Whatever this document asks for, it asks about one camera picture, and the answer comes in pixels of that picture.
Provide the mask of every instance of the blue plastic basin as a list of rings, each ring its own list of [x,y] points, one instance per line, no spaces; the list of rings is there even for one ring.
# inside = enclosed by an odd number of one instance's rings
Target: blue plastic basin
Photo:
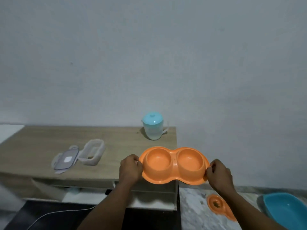
[[[288,193],[263,196],[267,214],[289,230],[307,229],[307,207],[297,197]]]

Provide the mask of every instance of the white label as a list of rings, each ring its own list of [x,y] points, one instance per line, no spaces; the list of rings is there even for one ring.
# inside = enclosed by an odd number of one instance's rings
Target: white label
[[[64,162],[65,162],[65,163],[66,163],[66,162],[70,162],[71,159],[72,159],[72,156],[68,156],[68,157],[66,157],[66,158],[64,159]]]

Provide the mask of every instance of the person's left arm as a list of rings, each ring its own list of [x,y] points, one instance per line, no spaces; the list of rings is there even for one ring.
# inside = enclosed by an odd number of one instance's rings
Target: person's left arm
[[[143,167],[132,154],[120,163],[118,185],[82,221],[77,230],[121,229],[132,186],[141,178]]]

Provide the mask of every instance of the container lid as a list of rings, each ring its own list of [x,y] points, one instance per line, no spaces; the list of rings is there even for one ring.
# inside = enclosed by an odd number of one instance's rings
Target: container lid
[[[148,125],[155,125],[159,124],[163,121],[163,117],[158,112],[149,112],[147,115],[145,115],[142,119],[142,122]]]

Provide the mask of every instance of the pitcher handle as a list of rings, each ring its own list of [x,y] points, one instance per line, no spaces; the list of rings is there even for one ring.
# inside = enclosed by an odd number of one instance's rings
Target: pitcher handle
[[[167,121],[167,128],[165,130],[162,131],[162,134],[164,134],[165,132],[167,132],[169,130],[169,122]]]

